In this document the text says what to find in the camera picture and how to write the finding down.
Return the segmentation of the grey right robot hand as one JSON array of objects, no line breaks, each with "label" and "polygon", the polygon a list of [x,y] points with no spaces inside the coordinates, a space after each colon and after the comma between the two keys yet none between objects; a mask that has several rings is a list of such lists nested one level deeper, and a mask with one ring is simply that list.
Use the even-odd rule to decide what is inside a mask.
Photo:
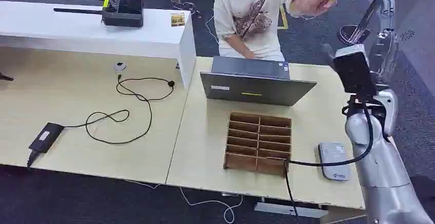
[{"label": "grey right robot hand", "polygon": [[396,33],[395,0],[375,0],[380,6],[378,10],[380,30],[369,53],[369,62],[374,72],[374,80],[378,89],[375,100],[385,108],[383,133],[393,135],[398,114],[398,98],[391,89],[393,74],[397,66],[397,51],[399,47]]}]

